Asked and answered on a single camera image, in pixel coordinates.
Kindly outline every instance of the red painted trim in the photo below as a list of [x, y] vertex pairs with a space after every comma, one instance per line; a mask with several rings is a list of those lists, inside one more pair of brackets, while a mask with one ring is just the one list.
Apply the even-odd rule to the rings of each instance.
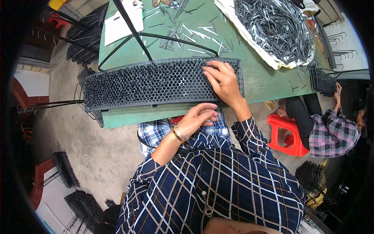
[[46, 173], [53, 167], [54, 165], [51, 158], [39, 165], [35, 165], [34, 187], [29, 196], [30, 203], [34, 210], [38, 208], [42, 199], [44, 173]]
[[12, 78], [12, 93], [17, 98], [23, 109], [36, 103], [49, 102], [48, 96], [28, 97], [22, 85], [14, 77]]

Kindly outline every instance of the button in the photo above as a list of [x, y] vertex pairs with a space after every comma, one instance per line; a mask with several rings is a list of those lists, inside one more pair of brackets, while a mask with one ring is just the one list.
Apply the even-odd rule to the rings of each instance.
[[206, 215], [211, 215], [212, 213], [213, 213], [213, 209], [207, 208], [207, 209], [205, 210], [205, 214], [206, 214]]

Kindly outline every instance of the beaded bracelet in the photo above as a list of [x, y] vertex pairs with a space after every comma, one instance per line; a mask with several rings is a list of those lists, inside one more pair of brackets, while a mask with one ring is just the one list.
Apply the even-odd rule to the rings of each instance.
[[182, 140], [183, 140], [184, 142], [187, 142], [187, 141], [188, 141], [187, 138], [182, 134], [182, 132], [179, 130], [178, 126], [175, 126], [174, 128], [175, 128], [175, 130], [176, 130], [178, 136], [179, 136], [180, 138], [182, 138]]
[[184, 144], [184, 141], [182, 140], [182, 138], [180, 138], [180, 137], [177, 135], [177, 133], [175, 132], [175, 130], [174, 130], [175, 128], [176, 128], [176, 127], [172, 126], [172, 127], [171, 127], [171, 130], [173, 131], [175, 137], [178, 138], [178, 140], [180, 140], [180, 141], [182, 142], [182, 144]]

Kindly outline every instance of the navy plaid blouse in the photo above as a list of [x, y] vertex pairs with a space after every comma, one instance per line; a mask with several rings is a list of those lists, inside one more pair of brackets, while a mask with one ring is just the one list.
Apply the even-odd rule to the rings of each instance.
[[[295, 233], [306, 199], [299, 182], [273, 157], [253, 118], [232, 130], [242, 151], [229, 142], [199, 147], [162, 167], [148, 156], [130, 179], [116, 233], [202, 233], [211, 217]], [[211, 138], [196, 134], [190, 141]]]

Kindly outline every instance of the green table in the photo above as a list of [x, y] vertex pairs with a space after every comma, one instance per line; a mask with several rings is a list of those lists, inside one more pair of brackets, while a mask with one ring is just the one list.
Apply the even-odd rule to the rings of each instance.
[[[146, 0], [143, 1], [144, 7], [143, 12], [144, 16], [155, 13], [157, 10], [154, 10], [150, 13], [147, 11], [153, 9], [152, 1]], [[192, 10], [201, 5], [199, 0], [189, 0], [185, 10]], [[173, 15], [174, 9], [163, 7], [167, 10], [170, 15]], [[108, 11], [105, 16], [105, 19], [113, 16], [117, 12], [117, 8], [114, 3], [110, 1], [108, 6]], [[313, 91], [310, 87], [309, 74], [305, 75], [304, 80], [299, 78], [297, 69], [286, 69], [281, 68], [279, 70], [272, 69], [261, 57], [255, 52], [255, 50], [250, 47], [247, 42], [239, 36], [242, 40], [240, 45], [236, 37], [236, 28], [235, 26], [227, 19], [225, 22], [221, 18], [221, 11], [214, 4], [213, 0], [206, 1], [206, 3], [201, 6], [198, 10], [191, 12], [191, 14], [183, 12], [176, 20], [178, 27], [178, 32], [184, 24], [187, 28], [199, 31], [209, 37], [216, 39], [219, 42], [223, 42], [223, 45], [228, 49], [228, 53], [223, 53], [222, 57], [226, 58], [238, 58], [242, 61], [242, 70], [244, 77], [244, 89], [245, 89], [245, 98], [248, 103], [255, 103], [260, 101], [274, 100], [279, 98], [292, 97], [297, 95], [309, 94]], [[198, 29], [197, 27], [207, 27], [213, 26], [212, 23], [209, 23], [211, 19], [218, 16], [213, 20], [215, 25], [216, 33], [218, 36], [207, 32], [203, 29]], [[144, 19], [144, 31], [145, 33], [154, 33], [160, 35], [167, 35], [168, 31], [171, 28], [168, 27], [152, 27], [148, 28], [155, 24], [164, 23], [165, 25], [173, 26], [168, 16], [164, 16], [162, 12], [157, 13], [156, 15]], [[120, 39], [117, 42], [114, 42], [108, 46], [104, 45], [104, 32], [105, 25], [102, 30], [101, 43], [100, 43], [100, 53], [99, 53], [99, 62], [103, 61], [104, 58], [124, 39]], [[190, 36], [190, 34], [183, 29], [182, 33]], [[193, 39], [196, 40], [197, 44], [203, 45], [208, 48], [212, 48], [216, 51], [219, 49], [219, 45], [213, 42], [212, 40], [201, 39], [197, 35], [193, 36]], [[228, 42], [233, 41], [234, 52], [229, 48], [225, 39]], [[155, 38], [152, 37], [143, 37], [143, 40], [147, 41], [147, 44], [153, 42]], [[162, 48], [159, 48], [159, 42], [155, 42], [151, 45], [148, 50], [153, 58], [153, 60], [166, 59], [166, 58], [185, 58], [191, 56], [207, 56], [204, 54], [199, 54], [196, 52], [188, 51], [187, 49], [195, 49], [202, 51], [197, 47], [190, 45], [184, 45], [183, 51], [180, 51], [176, 43], [174, 43], [175, 51], [169, 51]], [[328, 67], [328, 60], [321, 53], [320, 49], [316, 46], [316, 57], [318, 63], [322, 64], [323, 67]], [[132, 63], [144, 62], [148, 58], [146, 55], [142, 55], [142, 49], [136, 42], [135, 38], [132, 38], [124, 46], [122, 46], [117, 52], [115, 52], [101, 67], [103, 70], [111, 69], [118, 66], [123, 66]], [[289, 81], [291, 81], [292, 86], [299, 88], [292, 91]], [[194, 104], [165, 104], [158, 105], [157, 107], [151, 108], [150, 106], [143, 107], [128, 107], [121, 109], [112, 109], [108, 112], [103, 112], [103, 120], [105, 128], [116, 128], [125, 125], [135, 124], [139, 122], [147, 122], [162, 118], [168, 118], [177, 115], [184, 115], [188, 109], [190, 109]]]

